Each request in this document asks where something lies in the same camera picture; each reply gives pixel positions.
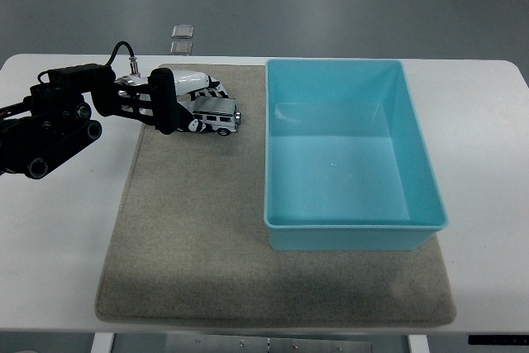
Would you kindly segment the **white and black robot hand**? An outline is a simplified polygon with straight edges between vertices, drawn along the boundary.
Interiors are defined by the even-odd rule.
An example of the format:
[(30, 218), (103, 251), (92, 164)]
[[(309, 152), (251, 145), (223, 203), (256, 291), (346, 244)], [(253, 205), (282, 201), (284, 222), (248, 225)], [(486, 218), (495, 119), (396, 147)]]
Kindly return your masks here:
[(165, 135), (178, 131), (228, 136), (240, 125), (236, 100), (209, 74), (159, 68), (144, 83), (140, 99), (150, 104), (154, 126)]

